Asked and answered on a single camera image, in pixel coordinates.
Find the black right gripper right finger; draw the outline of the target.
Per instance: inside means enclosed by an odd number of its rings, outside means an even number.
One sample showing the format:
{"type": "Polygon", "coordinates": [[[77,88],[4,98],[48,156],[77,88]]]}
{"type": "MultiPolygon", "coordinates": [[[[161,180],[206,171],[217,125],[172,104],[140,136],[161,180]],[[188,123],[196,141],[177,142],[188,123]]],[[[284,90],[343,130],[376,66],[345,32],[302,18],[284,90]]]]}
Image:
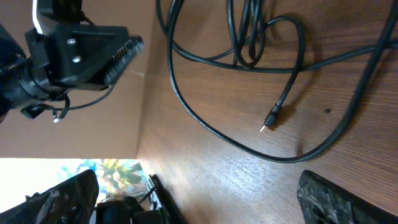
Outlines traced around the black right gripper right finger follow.
{"type": "Polygon", "coordinates": [[[393,215],[324,177],[302,172],[297,199],[306,224],[378,224],[397,223],[393,215]]]}

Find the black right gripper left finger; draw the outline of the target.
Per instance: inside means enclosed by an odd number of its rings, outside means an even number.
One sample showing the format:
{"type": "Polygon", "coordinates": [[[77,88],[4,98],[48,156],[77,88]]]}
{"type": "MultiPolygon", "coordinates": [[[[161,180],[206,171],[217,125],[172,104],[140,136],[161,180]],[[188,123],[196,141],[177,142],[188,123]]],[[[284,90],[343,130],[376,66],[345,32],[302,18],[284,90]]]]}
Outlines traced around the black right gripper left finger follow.
{"type": "Polygon", "coordinates": [[[96,174],[88,169],[1,213],[1,223],[89,223],[99,195],[96,174]]]}

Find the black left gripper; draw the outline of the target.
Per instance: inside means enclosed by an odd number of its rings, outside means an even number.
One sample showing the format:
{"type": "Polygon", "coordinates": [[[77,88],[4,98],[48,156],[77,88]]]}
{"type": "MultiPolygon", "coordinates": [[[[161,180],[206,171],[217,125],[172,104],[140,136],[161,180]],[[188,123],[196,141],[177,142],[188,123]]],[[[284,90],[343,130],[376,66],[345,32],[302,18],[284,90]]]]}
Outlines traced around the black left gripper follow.
{"type": "Polygon", "coordinates": [[[49,35],[25,33],[32,76],[49,92],[101,91],[114,85],[144,50],[141,36],[122,26],[58,24],[49,35]]]}

